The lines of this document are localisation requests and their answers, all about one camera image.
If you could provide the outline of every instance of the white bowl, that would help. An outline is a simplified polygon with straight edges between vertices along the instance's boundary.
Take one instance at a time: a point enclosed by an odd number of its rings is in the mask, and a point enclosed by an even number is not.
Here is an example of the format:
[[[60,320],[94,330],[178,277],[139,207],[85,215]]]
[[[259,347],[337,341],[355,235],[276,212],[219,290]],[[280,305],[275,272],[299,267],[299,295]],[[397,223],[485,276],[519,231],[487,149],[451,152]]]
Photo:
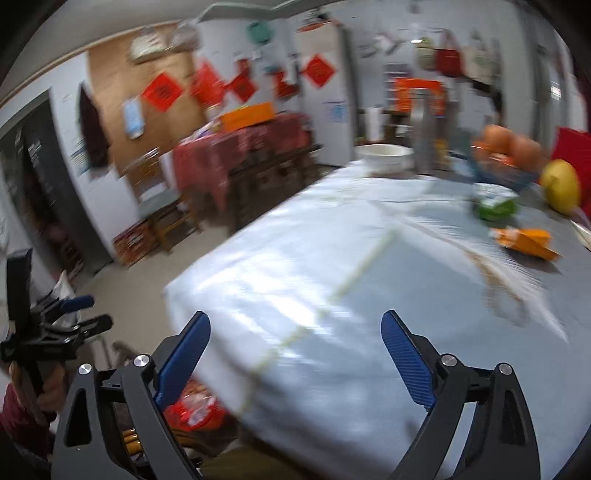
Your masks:
[[[374,173],[399,173],[414,164],[413,149],[400,145],[361,145],[355,147],[355,152]]]

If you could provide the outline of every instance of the wooden board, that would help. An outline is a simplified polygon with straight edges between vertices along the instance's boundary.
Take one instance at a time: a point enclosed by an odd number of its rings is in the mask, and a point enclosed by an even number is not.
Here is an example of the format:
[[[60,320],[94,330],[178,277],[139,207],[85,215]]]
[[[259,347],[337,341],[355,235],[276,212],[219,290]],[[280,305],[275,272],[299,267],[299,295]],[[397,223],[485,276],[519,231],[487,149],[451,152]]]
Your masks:
[[[173,25],[156,27],[165,35],[173,29]],[[128,52],[137,35],[137,32],[122,35],[88,50],[92,98],[111,142],[111,161],[120,173],[129,162],[153,148],[158,147],[161,153],[172,150],[179,140],[205,124],[203,109],[189,91],[194,73],[191,52],[167,54],[136,65],[128,61]],[[162,72],[173,78],[184,92],[164,113],[142,99],[144,134],[131,140],[125,133],[123,102],[141,95]]]

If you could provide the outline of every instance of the metal canister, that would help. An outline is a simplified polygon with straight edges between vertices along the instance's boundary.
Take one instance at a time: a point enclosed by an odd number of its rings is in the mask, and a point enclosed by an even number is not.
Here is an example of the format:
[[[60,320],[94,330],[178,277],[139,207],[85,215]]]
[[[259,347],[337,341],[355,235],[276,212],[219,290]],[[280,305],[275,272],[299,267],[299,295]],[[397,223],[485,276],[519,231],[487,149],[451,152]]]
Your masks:
[[[411,88],[410,116],[414,164],[418,173],[431,175],[437,165],[436,118],[431,108],[431,90]]]

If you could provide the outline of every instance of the teal object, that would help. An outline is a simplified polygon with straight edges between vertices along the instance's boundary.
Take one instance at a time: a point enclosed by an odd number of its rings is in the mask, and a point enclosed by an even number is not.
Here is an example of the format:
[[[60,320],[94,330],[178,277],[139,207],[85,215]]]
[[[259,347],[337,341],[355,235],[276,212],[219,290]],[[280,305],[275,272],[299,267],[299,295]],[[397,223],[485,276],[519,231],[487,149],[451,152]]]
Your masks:
[[[256,45],[266,45],[273,38],[269,22],[258,21],[248,25],[248,38]]]

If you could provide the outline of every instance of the metal screw head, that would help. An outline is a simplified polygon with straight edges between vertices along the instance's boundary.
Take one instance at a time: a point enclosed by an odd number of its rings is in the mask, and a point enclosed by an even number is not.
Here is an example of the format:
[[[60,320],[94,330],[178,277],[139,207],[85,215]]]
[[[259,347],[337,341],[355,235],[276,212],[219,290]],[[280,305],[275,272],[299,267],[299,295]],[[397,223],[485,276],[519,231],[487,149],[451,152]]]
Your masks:
[[[513,367],[509,364],[500,364],[499,372],[501,372],[503,375],[511,375],[513,373]]]
[[[78,367],[78,373],[80,375],[87,375],[92,372],[92,365],[91,364],[82,364]]]
[[[441,362],[446,367],[455,367],[457,365],[457,358],[453,355],[443,355]]]
[[[134,358],[134,365],[136,367],[145,367],[150,362],[148,355],[138,355]]]

